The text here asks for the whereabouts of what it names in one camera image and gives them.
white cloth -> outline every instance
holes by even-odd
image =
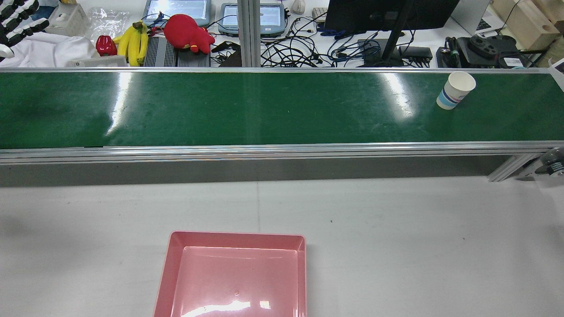
[[[85,37],[44,32],[25,37],[11,48],[14,57],[2,61],[0,67],[69,67],[71,60],[99,56]]]

stuffed toy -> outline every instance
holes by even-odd
[[[198,27],[196,21],[185,14],[175,14],[166,22],[164,33],[166,40],[177,49],[190,49],[197,53],[210,53],[210,45],[215,39],[205,28]]]

pink tray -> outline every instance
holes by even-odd
[[[155,317],[306,317],[299,235],[175,231]]]

tablet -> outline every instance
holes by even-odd
[[[212,0],[147,0],[145,6],[147,17],[143,19],[143,22],[147,25],[152,24],[160,11],[169,16],[189,15],[196,20],[199,27],[207,27],[210,24],[211,7]]]
[[[221,17],[218,29],[221,34],[238,36],[237,4],[224,3],[221,5]],[[284,33],[286,19],[284,5],[261,4],[261,36],[276,37]]]

white paper cup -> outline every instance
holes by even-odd
[[[452,110],[469,92],[476,88],[476,80],[466,72],[453,72],[448,76],[443,91],[437,97],[439,107]]]

